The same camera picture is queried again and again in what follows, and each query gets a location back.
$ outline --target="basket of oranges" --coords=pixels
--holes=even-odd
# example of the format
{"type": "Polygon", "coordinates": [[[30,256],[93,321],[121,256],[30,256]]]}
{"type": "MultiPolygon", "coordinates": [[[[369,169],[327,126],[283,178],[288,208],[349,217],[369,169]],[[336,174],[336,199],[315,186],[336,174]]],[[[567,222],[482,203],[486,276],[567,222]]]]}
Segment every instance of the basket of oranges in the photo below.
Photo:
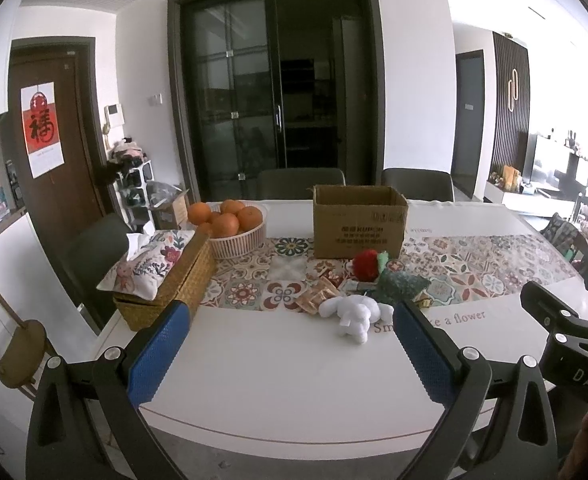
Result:
{"type": "Polygon", "coordinates": [[[263,244],[267,233],[267,209],[241,200],[194,203],[187,211],[187,219],[198,232],[210,235],[217,260],[252,252],[263,244]]]}

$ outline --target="cardboard box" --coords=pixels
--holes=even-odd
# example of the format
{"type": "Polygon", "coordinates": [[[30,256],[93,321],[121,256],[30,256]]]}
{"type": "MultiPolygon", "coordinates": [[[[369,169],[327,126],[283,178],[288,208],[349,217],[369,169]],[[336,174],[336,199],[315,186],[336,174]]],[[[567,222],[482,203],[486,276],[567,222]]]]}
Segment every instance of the cardboard box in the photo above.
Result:
{"type": "Polygon", "coordinates": [[[154,225],[159,230],[180,229],[187,220],[186,191],[177,196],[173,202],[150,209],[154,225]]]}
{"type": "Polygon", "coordinates": [[[353,258],[363,249],[401,252],[407,201],[388,186],[314,186],[314,257],[353,258]]]}

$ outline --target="white plush toy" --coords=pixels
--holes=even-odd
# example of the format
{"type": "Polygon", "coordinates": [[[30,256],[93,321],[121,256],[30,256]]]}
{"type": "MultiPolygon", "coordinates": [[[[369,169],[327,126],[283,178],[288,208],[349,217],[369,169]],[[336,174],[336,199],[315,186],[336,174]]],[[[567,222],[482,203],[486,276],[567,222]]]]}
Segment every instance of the white plush toy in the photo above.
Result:
{"type": "Polygon", "coordinates": [[[382,319],[386,324],[392,324],[394,308],[385,303],[377,303],[367,296],[347,296],[330,298],[318,307],[321,317],[337,314],[341,321],[341,335],[350,334],[356,342],[363,344],[368,340],[370,325],[382,319]]]}

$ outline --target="sliding glass door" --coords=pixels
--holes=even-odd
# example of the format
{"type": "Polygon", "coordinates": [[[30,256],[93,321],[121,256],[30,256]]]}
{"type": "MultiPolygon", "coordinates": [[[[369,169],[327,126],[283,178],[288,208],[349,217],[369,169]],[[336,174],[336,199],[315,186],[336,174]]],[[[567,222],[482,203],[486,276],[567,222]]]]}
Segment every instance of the sliding glass door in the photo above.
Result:
{"type": "Polygon", "coordinates": [[[274,0],[228,0],[187,8],[185,87],[202,200],[257,198],[256,177],[284,166],[274,0]]]}

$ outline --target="black slatted wall panel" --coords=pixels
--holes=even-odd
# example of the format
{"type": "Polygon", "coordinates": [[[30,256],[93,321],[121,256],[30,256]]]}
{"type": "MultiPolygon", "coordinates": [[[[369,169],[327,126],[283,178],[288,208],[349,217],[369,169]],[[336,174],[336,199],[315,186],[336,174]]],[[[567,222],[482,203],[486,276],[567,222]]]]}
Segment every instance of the black slatted wall panel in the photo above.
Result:
{"type": "Polygon", "coordinates": [[[496,129],[492,171],[507,164],[523,172],[530,130],[530,61],[528,50],[501,34],[494,33],[496,53],[496,129]],[[512,71],[518,73],[518,100],[510,111],[508,85],[512,71]]]}

